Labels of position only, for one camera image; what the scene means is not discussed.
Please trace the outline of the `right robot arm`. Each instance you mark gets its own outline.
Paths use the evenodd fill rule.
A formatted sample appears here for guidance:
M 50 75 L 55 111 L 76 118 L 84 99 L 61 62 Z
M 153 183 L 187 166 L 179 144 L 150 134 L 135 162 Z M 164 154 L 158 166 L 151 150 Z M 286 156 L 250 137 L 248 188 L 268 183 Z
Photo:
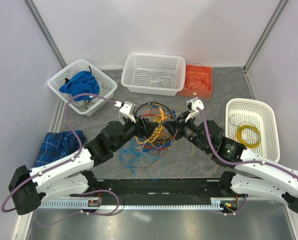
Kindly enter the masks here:
M 254 175 L 247 178 L 224 172 L 218 191 L 224 197 L 233 193 L 256 195 L 282 202 L 298 214 L 298 170 L 267 160 L 244 145 L 224 136 L 224 129 L 212 120 L 199 126 L 189 120 L 168 120 L 164 127 L 176 139 L 186 138 L 212 161 L 223 167 Z

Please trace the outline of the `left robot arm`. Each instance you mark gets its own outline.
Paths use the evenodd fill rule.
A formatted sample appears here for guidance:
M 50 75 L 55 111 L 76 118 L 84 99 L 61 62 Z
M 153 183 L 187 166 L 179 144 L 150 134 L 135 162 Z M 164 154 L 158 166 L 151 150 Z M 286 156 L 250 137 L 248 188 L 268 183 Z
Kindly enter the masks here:
M 8 186 L 13 209 L 19 215 L 34 211 L 49 197 L 48 187 L 108 161 L 133 137 L 149 138 L 156 127 L 158 123 L 143 117 L 127 119 L 125 123 L 111 121 L 93 140 L 64 158 L 32 169 L 18 167 Z

